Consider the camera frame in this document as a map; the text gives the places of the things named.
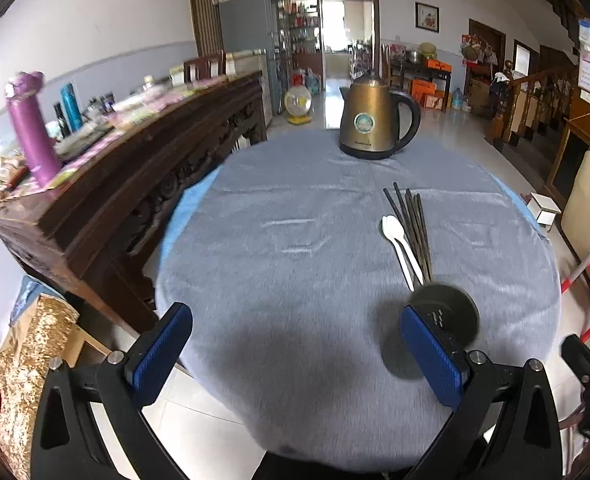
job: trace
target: bolt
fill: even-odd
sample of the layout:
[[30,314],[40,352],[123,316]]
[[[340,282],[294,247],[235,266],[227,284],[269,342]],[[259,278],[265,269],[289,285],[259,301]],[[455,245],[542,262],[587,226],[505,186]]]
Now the bolt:
[[64,364],[61,357],[51,357],[49,361],[49,368],[53,371],[57,370],[60,366]]
[[544,369],[544,365],[538,359],[530,359],[528,361],[528,364],[536,372],[540,372],[540,371],[542,371]]
[[479,350],[470,351],[468,353],[468,357],[470,357],[470,360],[476,365],[483,365],[488,359],[486,355],[483,352],[480,352]]
[[124,352],[120,352],[119,350],[115,350],[114,352],[111,352],[110,354],[108,354],[108,357],[106,358],[106,360],[109,362],[109,364],[112,364],[112,365],[117,365],[117,364],[121,363],[122,359],[124,359]]

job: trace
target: carved wooden cabinet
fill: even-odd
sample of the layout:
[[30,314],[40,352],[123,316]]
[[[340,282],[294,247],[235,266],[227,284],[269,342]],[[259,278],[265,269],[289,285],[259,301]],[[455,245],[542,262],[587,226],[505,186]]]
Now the carved wooden cabinet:
[[182,192],[232,152],[266,139],[260,72],[163,110],[57,189],[0,203],[0,238],[20,264],[131,333],[156,320],[142,267]]

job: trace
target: kettle handle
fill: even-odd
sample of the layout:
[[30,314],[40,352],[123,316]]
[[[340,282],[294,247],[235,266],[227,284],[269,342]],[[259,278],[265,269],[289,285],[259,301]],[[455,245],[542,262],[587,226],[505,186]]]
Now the kettle handle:
[[404,91],[389,90],[390,100],[393,105],[393,131],[399,134],[399,105],[404,103],[411,109],[411,127],[408,128],[406,135],[399,139],[393,149],[394,152],[401,150],[406,144],[408,144],[417,133],[419,123],[422,118],[422,113],[419,109],[417,101],[409,94]]

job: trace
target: spoon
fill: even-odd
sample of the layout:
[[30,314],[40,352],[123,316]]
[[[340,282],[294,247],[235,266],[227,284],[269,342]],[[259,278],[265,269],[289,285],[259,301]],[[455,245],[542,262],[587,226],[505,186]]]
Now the spoon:
[[413,287],[413,279],[411,278],[411,274],[408,270],[408,266],[406,265],[406,260],[404,259],[404,253],[402,252],[401,247],[395,240],[395,227],[391,225],[390,217],[383,216],[381,219],[381,230],[384,233],[384,236],[393,244],[395,248],[395,253],[397,254],[397,259],[399,260],[399,264],[402,266],[402,272],[404,273],[404,277],[406,279],[406,284],[411,292],[415,291]]
[[411,266],[413,267],[417,279],[421,285],[424,285],[424,275],[422,274],[422,269],[417,262],[417,258],[415,258],[415,255],[413,254],[413,250],[411,249],[408,240],[406,240],[404,226],[400,224],[399,220],[395,216],[389,215],[387,218],[387,223],[389,224],[389,229],[391,230],[393,237],[402,243],[404,250],[406,251],[406,255],[408,256],[408,261],[411,262]]

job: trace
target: gold kettle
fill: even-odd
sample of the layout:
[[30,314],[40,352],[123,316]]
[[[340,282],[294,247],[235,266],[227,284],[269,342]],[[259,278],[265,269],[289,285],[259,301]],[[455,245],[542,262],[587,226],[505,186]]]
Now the gold kettle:
[[[419,104],[409,94],[389,88],[369,70],[350,88],[340,88],[344,112],[339,127],[339,147],[360,158],[387,158],[408,144],[421,119]],[[399,105],[410,108],[411,124],[400,138]]]

